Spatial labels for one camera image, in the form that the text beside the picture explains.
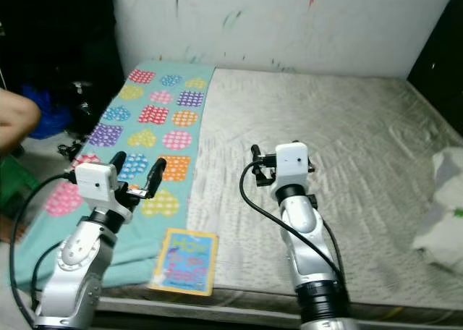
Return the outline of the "teal blanket with colourful shapes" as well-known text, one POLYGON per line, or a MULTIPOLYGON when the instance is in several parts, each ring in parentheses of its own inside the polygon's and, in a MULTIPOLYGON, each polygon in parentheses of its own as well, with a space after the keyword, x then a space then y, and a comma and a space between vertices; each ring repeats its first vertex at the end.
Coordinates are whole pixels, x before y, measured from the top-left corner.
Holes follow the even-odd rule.
POLYGON ((158 159, 166 159, 166 170, 155 197, 142 201, 132 220, 120 228, 103 285, 146 284, 153 278, 166 231, 187 225, 206 92, 214 69, 196 63, 137 65, 73 159, 60 155, 50 143, 26 142, 21 164, 43 189, 30 201, 22 223, 27 231, 14 251, 19 288, 46 283, 56 258, 47 248, 65 240, 80 218, 90 214, 76 185, 47 178, 86 161, 110 161, 120 151, 127 159, 118 178, 132 188, 145 184, 158 159))

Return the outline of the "blue plastic bag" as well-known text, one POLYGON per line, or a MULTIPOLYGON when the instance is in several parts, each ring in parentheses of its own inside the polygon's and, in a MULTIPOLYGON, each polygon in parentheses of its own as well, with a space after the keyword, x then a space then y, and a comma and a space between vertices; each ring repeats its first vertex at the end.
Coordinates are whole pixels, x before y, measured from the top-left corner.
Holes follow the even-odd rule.
POLYGON ((41 113, 40 121, 29 134, 30 138, 41 140, 57 135, 65 131, 67 125, 72 122, 69 108, 63 103, 57 102, 50 90, 27 84, 21 85, 21 90, 26 98, 37 105, 41 113))

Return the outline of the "white pillow with green tree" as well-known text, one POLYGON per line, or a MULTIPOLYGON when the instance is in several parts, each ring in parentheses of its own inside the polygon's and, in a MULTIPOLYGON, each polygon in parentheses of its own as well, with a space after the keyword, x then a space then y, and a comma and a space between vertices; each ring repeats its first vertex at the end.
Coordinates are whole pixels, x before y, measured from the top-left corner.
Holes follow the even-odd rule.
POLYGON ((463 147, 444 148, 431 161, 434 194, 412 248, 427 263, 463 276, 463 147))

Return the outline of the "person in grey shorts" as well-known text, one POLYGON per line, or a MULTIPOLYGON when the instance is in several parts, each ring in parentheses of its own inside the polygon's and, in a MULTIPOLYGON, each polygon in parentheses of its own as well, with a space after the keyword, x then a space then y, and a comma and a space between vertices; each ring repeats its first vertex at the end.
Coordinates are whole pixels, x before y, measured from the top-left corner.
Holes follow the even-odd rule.
POLYGON ((0 159, 20 147, 41 117, 42 112, 36 102, 0 89, 0 159))

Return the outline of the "grey quilted mattress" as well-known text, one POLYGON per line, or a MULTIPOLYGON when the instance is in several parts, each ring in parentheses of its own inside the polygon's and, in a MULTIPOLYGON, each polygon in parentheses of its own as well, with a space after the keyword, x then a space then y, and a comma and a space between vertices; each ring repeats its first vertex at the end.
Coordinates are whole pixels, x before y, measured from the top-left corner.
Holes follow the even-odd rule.
POLYGON ((209 297, 110 288, 99 310, 298 326, 280 228, 242 201, 238 181, 264 151, 304 142, 310 192, 333 228, 353 316, 367 328, 463 329, 463 278, 412 242, 433 197, 431 158, 463 136, 401 79, 214 72, 205 100, 188 228, 218 235, 209 297))

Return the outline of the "blue yellow children's book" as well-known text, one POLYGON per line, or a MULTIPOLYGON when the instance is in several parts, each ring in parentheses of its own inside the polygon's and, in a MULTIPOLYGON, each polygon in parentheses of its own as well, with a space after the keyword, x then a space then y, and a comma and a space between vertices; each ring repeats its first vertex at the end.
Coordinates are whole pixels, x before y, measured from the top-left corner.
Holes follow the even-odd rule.
POLYGON ((192 296, 211 296, 217 253, 217 234, 166 229, 148 288, 192 296))

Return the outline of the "black stand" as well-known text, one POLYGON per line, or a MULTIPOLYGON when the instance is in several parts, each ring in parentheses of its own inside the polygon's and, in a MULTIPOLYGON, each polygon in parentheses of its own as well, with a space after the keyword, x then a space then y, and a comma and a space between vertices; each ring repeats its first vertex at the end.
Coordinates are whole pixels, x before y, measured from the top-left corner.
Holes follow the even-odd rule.
POLYGON ((93 83, 88 81, 74 81, 72 88, 66 89, 67 108, 70 120, 65 126, 65 132, 72 139, 69 145, 59 145, 57 150, 63 157, 73 161, 78 156, 80 149, 86 143, 89 135, 90 103, 88 95, 92 92, 93 83))

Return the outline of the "black tufted headboard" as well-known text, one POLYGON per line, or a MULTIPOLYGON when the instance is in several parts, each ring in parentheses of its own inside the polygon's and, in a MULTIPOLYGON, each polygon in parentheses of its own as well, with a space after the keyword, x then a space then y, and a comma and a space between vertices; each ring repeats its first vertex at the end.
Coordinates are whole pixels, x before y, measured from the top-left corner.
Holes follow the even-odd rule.
POLYGON ((408 82, 446 119, 463 119, 463 0, 449 0, 408 82))

